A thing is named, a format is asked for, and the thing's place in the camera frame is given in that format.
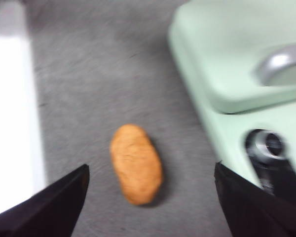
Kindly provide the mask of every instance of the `floor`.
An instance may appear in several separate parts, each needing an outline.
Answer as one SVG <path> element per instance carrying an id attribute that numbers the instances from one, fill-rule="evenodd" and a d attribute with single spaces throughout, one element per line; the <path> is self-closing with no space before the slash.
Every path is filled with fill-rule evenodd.
<path id="1" fill-rule="evenodd" d="M 73 237 L 229 237 L 215 156 L 172 61 L 167 28 L 184 0 L 32 0 L 39 111 L 48 181 L 81 164 L 91 181 Z M 109 143 L 125 123 L 147 130 L 166 181 L 130 205 Z"/>

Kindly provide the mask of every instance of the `mint green appliance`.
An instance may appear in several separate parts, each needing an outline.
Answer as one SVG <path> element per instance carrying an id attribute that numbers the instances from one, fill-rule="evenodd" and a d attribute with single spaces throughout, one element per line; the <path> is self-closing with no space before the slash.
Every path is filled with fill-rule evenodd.
<path id="1" fill-rule="evenodd" d="M 265 194 L 266 209 L 285 207 L 259 210 L 265 233 L 241 232 L 247 223 L 229 215 L 235 204 L 218 180 L 233 235 L 296 236 L 283 221 L 296 217 L 296 0 L 191 0 L 174 15 L 169 45 L 217 154 L 216 180 L 230 172 L 238 190 L 238 181 L 250 187 L 249 203 L 265 205 Z"/>

